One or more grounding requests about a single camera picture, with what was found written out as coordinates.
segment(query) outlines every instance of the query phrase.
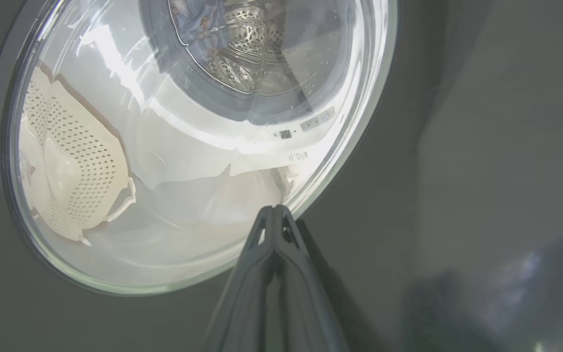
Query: washing machine door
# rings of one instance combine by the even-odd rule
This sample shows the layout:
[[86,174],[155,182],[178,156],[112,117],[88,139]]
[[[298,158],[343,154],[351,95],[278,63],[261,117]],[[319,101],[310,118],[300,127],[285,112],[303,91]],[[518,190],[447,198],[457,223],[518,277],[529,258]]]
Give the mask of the washing machine door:
[[563,351],[563,1],[0,1],[0,351],[198,350],[280,202],[355,350]]

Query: transparent glass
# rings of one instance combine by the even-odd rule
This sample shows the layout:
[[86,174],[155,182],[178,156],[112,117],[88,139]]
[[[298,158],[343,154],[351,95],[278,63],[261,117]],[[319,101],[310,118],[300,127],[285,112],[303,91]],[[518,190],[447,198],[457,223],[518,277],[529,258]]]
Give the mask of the transparent glass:
[[259,209],[300,215],[385,82],[394,4],[63,0],[25,58],[14,196],[84,285],[178,289],[230,267]]

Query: label sticker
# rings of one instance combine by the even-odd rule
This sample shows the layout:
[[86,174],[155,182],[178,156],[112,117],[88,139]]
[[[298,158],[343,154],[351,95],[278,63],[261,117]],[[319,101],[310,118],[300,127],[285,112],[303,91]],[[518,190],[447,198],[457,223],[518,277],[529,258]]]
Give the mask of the label sticker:
[[301,162],[308,158],[308,152],[294,152],[288,154],[288,160],[291,162]]
[[306,122],[302,123],[301,129],[304,132],[306,132],[306,131],[313,129],[314,127],[320,126],[320,125],[324,124],[325,122],[328,122],[329,120],[331,120],[334,113],[335,113],[334,108],[330,107],[329,109],[323,111],[322,113],[318,114],[317,116],[310,118],[310,120],[307,120]]

